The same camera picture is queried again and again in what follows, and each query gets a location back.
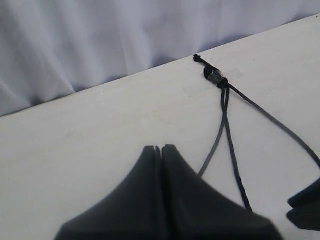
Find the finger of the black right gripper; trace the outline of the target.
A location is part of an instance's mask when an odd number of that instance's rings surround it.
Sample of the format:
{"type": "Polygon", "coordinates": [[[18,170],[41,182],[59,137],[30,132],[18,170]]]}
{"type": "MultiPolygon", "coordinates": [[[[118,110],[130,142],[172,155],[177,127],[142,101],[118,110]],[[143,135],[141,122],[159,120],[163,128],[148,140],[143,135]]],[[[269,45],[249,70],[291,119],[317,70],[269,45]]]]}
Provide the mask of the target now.
{"type": "Polygon", "coordinates": [[[304,190],[298,192],[288,200],[292,208],[299,208],[320,200],[320,179],[316,180],[304,190]]]}
{"type": "Polygon", "coordinates": [[[287,213],[288,220],[302,230],[320,231],[320,205],[309,204],[293,208],[287,213]]]}

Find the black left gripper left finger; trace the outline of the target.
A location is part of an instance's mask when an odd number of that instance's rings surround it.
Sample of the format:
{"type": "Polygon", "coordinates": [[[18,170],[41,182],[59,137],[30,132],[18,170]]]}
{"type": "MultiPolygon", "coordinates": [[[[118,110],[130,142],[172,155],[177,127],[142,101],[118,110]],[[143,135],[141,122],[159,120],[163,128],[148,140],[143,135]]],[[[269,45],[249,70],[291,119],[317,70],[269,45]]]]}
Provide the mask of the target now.
{"type": "Polygon", "coordinates": [[[159,162],[159,148],[144,147],[126,178],[99,203],[66,222],[56,239],[159,239],[159,162]]]}

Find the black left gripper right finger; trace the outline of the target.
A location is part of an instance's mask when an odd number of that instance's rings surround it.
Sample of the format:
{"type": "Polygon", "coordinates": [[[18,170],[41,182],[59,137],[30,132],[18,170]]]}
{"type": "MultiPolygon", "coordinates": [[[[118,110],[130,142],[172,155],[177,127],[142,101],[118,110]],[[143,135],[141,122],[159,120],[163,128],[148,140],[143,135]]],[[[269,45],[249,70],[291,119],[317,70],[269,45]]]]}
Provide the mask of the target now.
{"type": "Polygon", "coordinates": [[[161,174],[173,239],[282,239],[269,219],[231,201],[198,176],[175,145],[162,148],[161,174]]]}

